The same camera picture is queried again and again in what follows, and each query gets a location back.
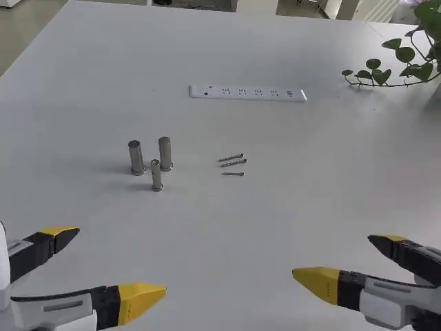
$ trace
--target metal pin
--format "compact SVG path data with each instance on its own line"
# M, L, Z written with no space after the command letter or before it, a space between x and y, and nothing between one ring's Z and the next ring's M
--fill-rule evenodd
M151 165L151 171L152 171L152 190L155 192L162 191L163 189L163 182L161 181L161 167L159 160L152 160L150 162Z
M161 160L161 170L170 171L173 169L172 162L172 148L169 137L162 137L158 140L159 144L159 158Z
M244 157L244 154L237 154L237 155L233 155L231 157L224 157L223 159L219 159L218 162L226 162L226 161L231 161L234 159L242 159Z
M231 167L231 166L235 166L236 164L244 164L244 163L247 163L247 162L248 162L248 160L243 159L243 160L236 161L236 162L225 163L225 164L221 165L221 167L222 168Z
M141 143L137 140L129 142L130 162L132 163L132 174L140 176L145 172Z
M224 172L222 173L224 176L245 176L244 172Z

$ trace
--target power strip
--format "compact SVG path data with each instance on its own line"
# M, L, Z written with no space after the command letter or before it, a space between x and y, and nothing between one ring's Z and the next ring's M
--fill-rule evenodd
M257 88L249 86L191 85L190 96L202 99L238 99L262 101L306 102L303 90Z

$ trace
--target gray floor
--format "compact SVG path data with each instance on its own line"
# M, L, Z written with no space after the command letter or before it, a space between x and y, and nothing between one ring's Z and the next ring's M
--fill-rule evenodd
M315 19L326 18L318 6L308 2L308 0L303 0L299 5L296 0L279 0L276 14L280 16L312 17Z
M110 3L145 5L147 0L86 0ZM48 24L68 0L23 0L13 8L0 7L0 76L24 51L29 43ZM230 0L174 0L178 8L197 8L231 11ZM296 0L280 0L278 15L323 17L316 6Z

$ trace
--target robotic arm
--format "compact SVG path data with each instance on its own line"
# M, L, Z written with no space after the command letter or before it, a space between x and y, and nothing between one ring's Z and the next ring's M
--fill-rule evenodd
M294 269L295 280L322 300L359 311L374 325L441 330L441 251L397 236L369 236L388 259L415 274L416 284L332 268Z
M49 228L7 243L0 223L0 330L96 331L125 325L165 296L163 286L144 283L101 286L47 297L11 297L10 283L44 264L78 234Z

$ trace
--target table surface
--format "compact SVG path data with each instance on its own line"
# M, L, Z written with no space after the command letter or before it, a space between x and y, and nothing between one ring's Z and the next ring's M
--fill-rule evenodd
M0 218L10 239L82 231L14 294L142 281L169 291L121 330L375 330L291 269L410 281L367 236L441 248L439 82L357 90L340 75L372 56L398 71L380 44L409 29L70 1L0 79ZM309 101L191 99L193 83ZM175 169L155 193L127 143L155 159L165 135ZM246 175L221 176L217 158L242 152Z

